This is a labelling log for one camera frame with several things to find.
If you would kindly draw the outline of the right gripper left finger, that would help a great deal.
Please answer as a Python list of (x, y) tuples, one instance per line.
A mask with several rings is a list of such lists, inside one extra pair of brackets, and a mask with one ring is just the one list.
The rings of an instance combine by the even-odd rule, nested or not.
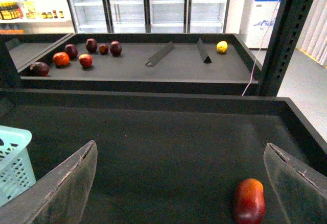
[(1, 223), (79, 223), (92, 188), (98, 149), (90, 141), (1, 207)]

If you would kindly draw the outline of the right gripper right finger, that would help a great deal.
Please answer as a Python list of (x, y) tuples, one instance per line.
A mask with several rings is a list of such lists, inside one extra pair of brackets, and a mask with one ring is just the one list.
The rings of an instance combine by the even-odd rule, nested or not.
[(326, 223), (326, 176), (273, 143), (264, 164), (287, 223)]

